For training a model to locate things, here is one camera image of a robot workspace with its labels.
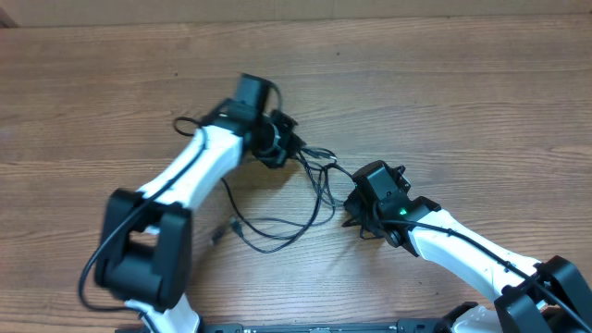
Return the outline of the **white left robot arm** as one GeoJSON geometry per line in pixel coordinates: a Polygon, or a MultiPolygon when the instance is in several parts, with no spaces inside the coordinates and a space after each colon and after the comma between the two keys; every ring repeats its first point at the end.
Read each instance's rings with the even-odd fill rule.
{"type": "Polygon", "coordinates": [[[191,141],[155,179],[137,191],[118,189],[106,205],[99,246],[80,275],[135,312],[144,332],[196,332],[200,317],[185,289],[191,275],[192,216],[209,192],[247,154],[283,167],[302,146],[296,121],[280,106],[265,111],[278,86],[243,74],[233,97],[197,120],[191,141]]]}

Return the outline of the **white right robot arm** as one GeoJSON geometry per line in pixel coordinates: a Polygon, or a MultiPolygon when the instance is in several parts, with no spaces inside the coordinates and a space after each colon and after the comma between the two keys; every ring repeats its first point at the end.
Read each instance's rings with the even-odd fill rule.
{"type": "Polygon", "coordinates": [[[555,255],[546,262],[507,250],[470,230],[438,203],[409,197],[404,166],[372,162],[351,179],[344,207],[362,232],[440,265],[494,307],[468,302],[435,332],[588,332],[591,289],[579,269],[555,255]]]}

